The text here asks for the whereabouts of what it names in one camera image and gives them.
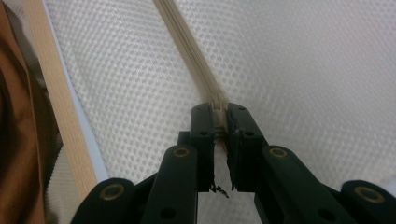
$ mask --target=metal rivet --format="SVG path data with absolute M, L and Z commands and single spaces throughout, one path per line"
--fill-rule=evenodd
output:
M 270 149 L 271 155 L 279 158 L 287 157 L 288 153 L 282 148 L 274 147 Z
M 359 196 L 361 196 L 361 198 L 370 203 L 383 203 L 385 201 L 385 198 L 384 196 L 382 196 L 382 194 L 378 193 L 374 189 L 370 189 L 364 186 L 357 186 L 355 188 L 355 193 L 357 193 Z
M 120 197 L 124 191 L 125 187 L 122 184 L 111 184 L 102 189 L 100 197 L 105 201 L 111 201 Z
M 186 157 L 190 155 L 190 151 L 187 148 L 179 147 L 173 150 L 173 154 L 176 157 Z

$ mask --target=white fabric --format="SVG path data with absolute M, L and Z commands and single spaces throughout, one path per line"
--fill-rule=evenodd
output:
M 107 172 L 141 181 L 202 102 L 157 9 L 150 1 L 47 4 Z M 396 178 L 392 1 L 177 4 L 228 99 L 250 110 L 270 144 L 292 149 L 336 189 Z M 226 167 L 217 167 L 222 184 Z M 249 195 L 230 194 L 201 194 L 199 222 L 259 222 Z
M 331 187 L 396 178 L 396 3 L 177 0 L 230 102 Z

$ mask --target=textured white surface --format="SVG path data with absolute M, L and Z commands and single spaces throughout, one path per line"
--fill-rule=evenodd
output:
M 396 178 L 395 3 L 177 4 L 225 94 L 250 110 L 270 144 L 292 149 L 336 189 Z M 48 6 L 109 175 L 144 179 L 201 102 L 157 9 L 150 1 Z M 258 222 L 251 198 L 234 195 L 200 194 L 199 221 Z
M 137 183 L 155 173 L 201 100 L 154 4 L 47 5 L 108 175 Z
M 396 3 L 177 0 L 222 89 L 319 180 L 396 178 Z

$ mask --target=screw hole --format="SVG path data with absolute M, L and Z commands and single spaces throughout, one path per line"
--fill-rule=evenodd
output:
M 247 136 L 253 136 L 254 133 L 253 133 L 253 132 L 245 132 L 245 135 L 247 135 Z
M 105 201 L 111 201 L 120 197 L 124 191 L 125 187 L 122 184 L 111 184 L 102 189 L 100 197 Z
M 277 148 L 277 147 L 271 148 L 270 153 L 271 153 L 271 155 L 273 155 L 275 157 L 279 157 L 279 158 L 288 156 L 288 152 L 286 152 L 282 148 Z
M 160 216 L 162 219 L 172 219 L 176 215 L 175 209 L 171 207 L 166 207 L 161 210 Z
M 326 209 L 319 209 L 318 214 L 325 220 L 328 221 L 335 221 L 335 214 L 333 214 L 331 211 L 326 210 Z
M 364 186 L 357 186 L 355 192 L 361 196 L 364 200 L 370 203 L 383 203 L 385 201 L 384 196 L 378 193 L 374 189 L 370 189 Z
M 173 154 L 176 157 L 186 157 L 190 155 L 190 151 L 184 147 L 176 148 L 173 150 Z

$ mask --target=brown cloth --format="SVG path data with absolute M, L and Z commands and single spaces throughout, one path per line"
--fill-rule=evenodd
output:
M 44 223 L 56 123 L 0 3 L 0 223 Z

